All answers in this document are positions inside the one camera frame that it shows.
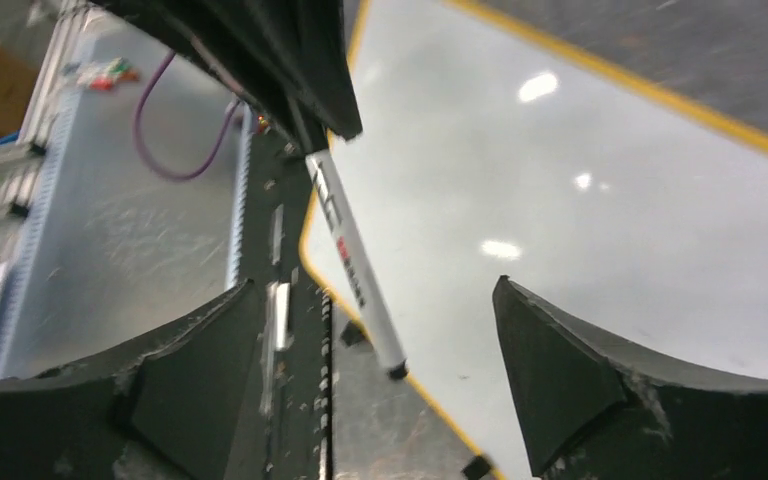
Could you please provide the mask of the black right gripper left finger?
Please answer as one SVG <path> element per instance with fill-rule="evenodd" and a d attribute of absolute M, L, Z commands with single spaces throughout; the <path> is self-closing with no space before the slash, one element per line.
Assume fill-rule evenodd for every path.
<path fill-rule="evenodd" d="M 262 300 L 244 282 L 113 348 L 0 380 L 0 479 L 245 479 Z"/>

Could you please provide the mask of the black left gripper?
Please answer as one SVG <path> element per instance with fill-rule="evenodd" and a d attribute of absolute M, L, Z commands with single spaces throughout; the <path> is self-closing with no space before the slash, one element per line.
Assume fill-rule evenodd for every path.
<path fill-rule="evenodd" d="M 363 131 L 341 1 L 119 0 L 99 7 L 223 83 L 303 154 Z"/>

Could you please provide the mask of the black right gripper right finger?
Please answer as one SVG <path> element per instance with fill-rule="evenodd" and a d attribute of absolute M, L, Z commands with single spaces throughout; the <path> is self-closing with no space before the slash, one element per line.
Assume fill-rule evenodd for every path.
<path fill-rule="evenodd" d="M 592 325 L 501 277 L 500 348 L 542 479 L 768 479 L 768 380 Z"/>

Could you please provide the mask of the white black marker pen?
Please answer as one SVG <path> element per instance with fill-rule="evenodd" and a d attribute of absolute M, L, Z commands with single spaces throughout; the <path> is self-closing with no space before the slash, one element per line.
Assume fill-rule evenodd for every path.
<path fill-rule="evenodd" d="M 364 247 L 348 197 L 331 151 L 306 156 L 306 165 L 326 224 L 355 298 L 366 337 L 372 341 L 379 364 L 393 381 L 407 377 L 407 357 L 397 335 L 383 293 Z"/>

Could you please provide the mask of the yellow framed whiteboard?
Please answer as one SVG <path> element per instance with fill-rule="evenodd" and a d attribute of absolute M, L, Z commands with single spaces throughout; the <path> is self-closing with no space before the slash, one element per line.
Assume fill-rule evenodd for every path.
<path fill-rule="evenodd" d="M 334 161 L 413 382 L 530 479 L 506 276 L 686 366 L 768 380 L 768 155 L 445 1 L 363 1 Z"/>

